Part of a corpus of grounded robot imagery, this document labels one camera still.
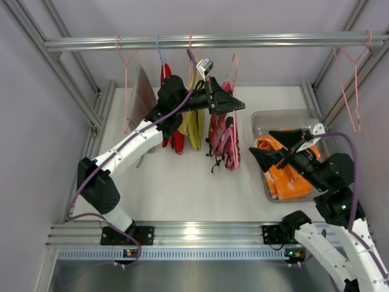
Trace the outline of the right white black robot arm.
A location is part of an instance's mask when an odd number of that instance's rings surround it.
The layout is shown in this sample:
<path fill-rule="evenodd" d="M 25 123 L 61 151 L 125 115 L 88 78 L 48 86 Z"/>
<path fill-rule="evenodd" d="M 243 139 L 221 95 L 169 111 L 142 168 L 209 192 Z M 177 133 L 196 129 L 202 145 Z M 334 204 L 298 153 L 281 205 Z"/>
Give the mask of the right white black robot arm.
<path fill-rule="evenodd" d="M 328 133 L 322 124 L 296 130 L 270 131 L 282 145 L 279 150 L 251 147 L 262 171 L 272 166 L 292 167 L 321 194 L 314 198 L 319 214 L 336 234 L 341 254 L 301 210 L 282 218 L 285 242 L 303 245 L 331 276 L 339 291 L 388 291 L 388 270 L 371 238 L 364 209 L 359 203 L 359 161 L 352 140 L 340 132 Z M 309 148 L 323 137 L 340 136 L 352 154 L 334 153 L 320 162 Z"/>

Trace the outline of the pink patterned trousers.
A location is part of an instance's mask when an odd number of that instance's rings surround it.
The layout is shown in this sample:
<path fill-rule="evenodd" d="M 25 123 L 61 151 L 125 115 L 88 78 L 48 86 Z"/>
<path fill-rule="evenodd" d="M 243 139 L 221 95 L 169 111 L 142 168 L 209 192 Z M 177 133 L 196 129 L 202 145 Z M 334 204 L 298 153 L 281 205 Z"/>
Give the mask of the pink patterned trousers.
<path fill-rule="evenodd" d="M 215 167 L 224 164 L 224 167 L 230 172 L 234 169 L 233 150 L 233 112 L 227 114 L 211 114 L 210 123 L 208 127 L 208 136 L 205 139 L 208 143 L 207 157 L 214 157 L 215 164 L 211 172 L 213 173 Z M 241 162 L 241 155 L 239 150 L 238 139 L 238 124 L 237 124 L 237 146 L 238 146 L 238 167 Z"/>

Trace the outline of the pink hanger with orange trousers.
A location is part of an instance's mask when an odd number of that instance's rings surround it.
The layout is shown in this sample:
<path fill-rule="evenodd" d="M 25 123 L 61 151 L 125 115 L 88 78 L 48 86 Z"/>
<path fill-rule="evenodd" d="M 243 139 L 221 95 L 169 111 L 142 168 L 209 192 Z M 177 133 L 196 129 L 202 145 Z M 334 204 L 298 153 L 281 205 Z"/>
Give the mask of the pink hanger with orange trousers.
<path fill-rule="evenodd" d="M 338 77 L 339 77 L 339 83 L 340 83 L 340 88 L 341 88 L 341 92 L 342 92 L 343 101 L 345 102 L 345 106 L 346 106 L 346 110 L 347 110 L 347 113 L 348 113 L 348 116 L 349 116 L 349 119 L 350 119 L 350 122 L 351 122 L 351 126 L 352 126 L 353 131 L 355 133 L 360 133 L 361 129 L 362 129 L 361 123 L 360 123 L 360 115 L 359 115 L 358 66 L 359 66 L 359 63 L 362 60 L 362 57 L 364 57 L 365 54 L 370 50 L 370 46 L 371 46 L 371 43 L 372 43 L 372 40 L 373 40 L 373 32 L 372 32 L 372 30 L 367 29 L 366 33 L 368 34 L 368 42 L 367 42 L 367 44 L 364 45 L 363 51 L 356 58 L 353 58 L 347 52 L 347 50 L 344 47 L 342 47 L 342 46 L 339 46 L 338 48 L 335 48 L 335 47 L 332 48 L 332 52 L 333 52 L 333 56 L 334 56 L 334 60 L 335 60 L 336 68 L 337 68 L 337 73 L 338 73 Z M 354 115 L 351 113 L 351 110 L 350 110 L 350 107 L 349 107 L 349 103 L 348 103 L 348 99 L 347 99 L 347 95 L 346 95 L 346 92 L 345 92 L 345 87 L 344 87 L 343 80 L 342 80 L 342 73 L 341 73 L 340 62 L 339 62 L 339 59 L 338 59 L 338 56 L 337 56 L 337 51 L 338 50 L 340 52 L 342 52 L 347 57 L 347 59 L 349 59 L 349 61 L 352 62 L 352 64 L 354 65 L 353 85 L 354 85 L 354 89 L 355 89 L 355 100 L 356 100 L 355 101 L 355 108 L 354 108 L 354 112 L 355 112 Z"/>

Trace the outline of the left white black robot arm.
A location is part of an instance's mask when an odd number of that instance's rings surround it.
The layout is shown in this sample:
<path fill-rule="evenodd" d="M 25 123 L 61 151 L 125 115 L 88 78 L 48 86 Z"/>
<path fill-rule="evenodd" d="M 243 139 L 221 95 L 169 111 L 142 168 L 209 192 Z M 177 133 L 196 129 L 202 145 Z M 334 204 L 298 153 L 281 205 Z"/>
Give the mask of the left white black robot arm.
<path fill-rule="evenodd" d="M 194 82 L 190 89 L 177 75 L 165 78 L 158 100 L 135 130 L 112 149 L 94 159 L 78 163 L 77 195 L 82 196 L 117 233 L 134 235 L 135 221 L 120 206 L 115 179 L 151 148 L 168 139 L 181 125 L 180 115 L 191 110 L 208 109 L 211 114 L 243 110 L 246 105 L 225 91 L 214 77 Z"/>

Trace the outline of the orange white trousers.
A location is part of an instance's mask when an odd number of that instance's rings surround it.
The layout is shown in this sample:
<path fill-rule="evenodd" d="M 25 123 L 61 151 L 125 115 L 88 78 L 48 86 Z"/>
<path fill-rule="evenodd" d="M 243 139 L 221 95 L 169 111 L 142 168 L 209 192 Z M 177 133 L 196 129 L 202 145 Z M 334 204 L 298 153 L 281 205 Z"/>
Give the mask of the orange white trousers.
<path fill-rule="evenodd" d="M 256 148 L 262 150 L 280 150 L 285 146 L 279 143 L 269 134 L 257 137 Z M 270 195 L 276 200 L 297 200 L 302 199 L 312 192 L 311 184 L 299 175 L 291 166 L 283 169 L 272 166 L 264 173 Z"/>

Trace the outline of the pink hanger with patterned trousers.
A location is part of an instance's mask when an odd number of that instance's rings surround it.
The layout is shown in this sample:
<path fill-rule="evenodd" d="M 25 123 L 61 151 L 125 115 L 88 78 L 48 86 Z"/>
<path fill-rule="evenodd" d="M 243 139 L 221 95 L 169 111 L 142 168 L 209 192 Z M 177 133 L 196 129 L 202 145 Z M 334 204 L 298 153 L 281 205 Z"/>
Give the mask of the pink hanger with patterned trousers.
<path fill-rule="evenodd" d="M 232 81 L 230 81 L 229 75 L 227 75 L 227 79 L 230 83 L 230 87 L 232 90 L 232 95 L 235 93 L 236 87 L 236 79 L 238 76 L 238 54 L 234 53 L 232 57 L 232 61 L 235 63 L 235 72 L 233 75 Z M 232 150 L 233 150 L 233 160 L 234 160 L 234 169 L 238 168 L 238 146 L 237 146 L 237 124 L 236 124 L 236 111 L 233 111 L 233 139 L 232 139 Z"/>

